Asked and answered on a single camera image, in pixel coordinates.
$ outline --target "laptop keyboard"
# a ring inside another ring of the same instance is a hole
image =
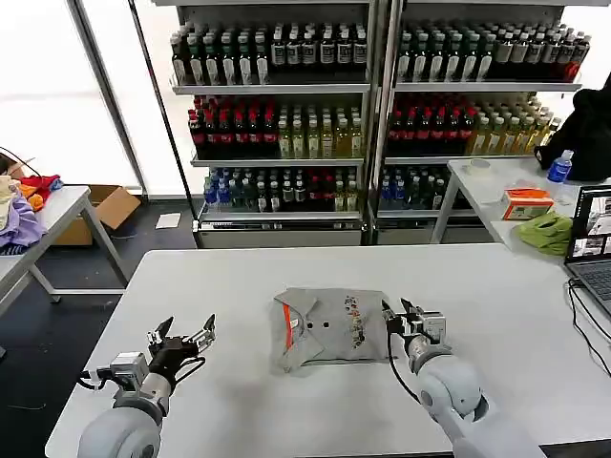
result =
[[[611,262],[582,264],[575,267],[603,301],[611,300]]]

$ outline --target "white table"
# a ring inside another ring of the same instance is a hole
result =
[[[80,214],[87,222],[95,241],[104,251],[117,277],[124,286],[127,286],[130,279],[129,272],[97,218],[95,209],[89,202],[89,194],[90,189],[87,186],[64,186],[53,191],[45,207],[36,213],[38,221],[47,229],[47,234],[23,255],[0,257],[0,316],[32,278],[45,288],[53,302],[58,302],[62,295],[123,293],[123,289],[55,289],[35,265],[55,239]]]
[[[448,162],[452,174],[448,183],[448,190],[439,210],[439,218],[432,231],[431,243],[440,243],[446,231],[448,217],[458,190],[469,201],[477,216],[495,241],[506,244],[512,251],[527,254],[552,262],[562,261],[562,257],[546,256],[538,250],[524,243],[516,234],[515,228],[524,221],[502,220],[497,203],[508,187],[526,183],[545,189],[547,185],[547,171],[540,170],[534,157],[524,158],[493,158],[489,159],[491,169],[488,173],[478,175],[470,173],[470,159],[458,159]],[[572,218],[575,214],[579,188],[585,183],[568,181],[562,186],[564,204],[555,204],[553,209],[566,217]]]
[[[439,426],[388,364],[272,375],[268,313],[276,294],[289,286],[376,289],[397,309],[405,297],[442,312],[454,352],[478,368],[485,389],[539,443],[609,438],[611,380],[571,325],[566,280],[558,266],[498,243],[152,251],[86,367],[107,365],[121,351],[145,351],[146,332],[170,315],[170,335],[189,335],[216,313],[218,337],[206,366],[170,400],[161,458],[448,451]],[[603,339],[583,326],[608,357]],[[84,427],[113,404],[110,385],[101,392],[75,387],[46,446],[49,458],[75,457]]]

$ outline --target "table leg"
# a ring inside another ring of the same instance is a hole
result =
[[[104,251],[104,254],[106,255],[106,258],[108,259],[108,262],[113,267],[113,270],[115,271],[116,276],[121,281],[123,286],[127,286],[127,284],[130,281],[131,276],[128,274],[127,270],[125,269],[125,266],[123,265],[123,261],[121,260],[120,256],[118,255],[118,252],[116,251],[115,246],[111,242],[111,239],[108,237],[108,234],[106,234],[106,231],[104,230],[104,227],[102,226],[102,223],[100,222],[100,220],[97,218],[97,215],[95,214],[94,207],[92,206],[92,204],[89,201],[85,202],[85,207],[83,208],[83,211],[81,212],[81,216],[85,219],[85,222],[87,222],[87,225],[91,229],[92,234],[94,235],[95,241],[97,242],[99,247]]]
[[[58,303],[61,301],[61,296],[58,295],[55,291],[55,288],[51,285],[51,282],[47,280],[47,277],[43,275],[38,267],[35,264],[30,267],[30,273],[32,276],[38,281],[38,283],[47,291],[47,294],[51,298],[52,303]]]
[[[443,203],[439,209],[437,222],[435,223],[435,227],[432,229],[431,243],[441,243],[443,235],[446,232],[446,227],[448,226],[448,218],[450,217],[452,207],[454,206],[454,201],[456,200],[456,193],[458,193],[458,178],[455,174],[452,174],[450,177],[450,182],[448,183],[446,195],[443,197]]]

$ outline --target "paper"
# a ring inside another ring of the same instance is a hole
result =
[[[179,227],[180,213],[166,213],[159,215],[156,229],[167,229],[169,227]]]

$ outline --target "red cloth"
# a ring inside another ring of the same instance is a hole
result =
[[[46,202],[47,198],[49,198],[49,194],[51,193],[49,187],[51,186],[51,183],[58,178],[59,175],[53,175],[52,177],[22,177],[19,178],[19,181],[21,181],[23,184],[36,188],[36,194],[42,197],[42,200]]]

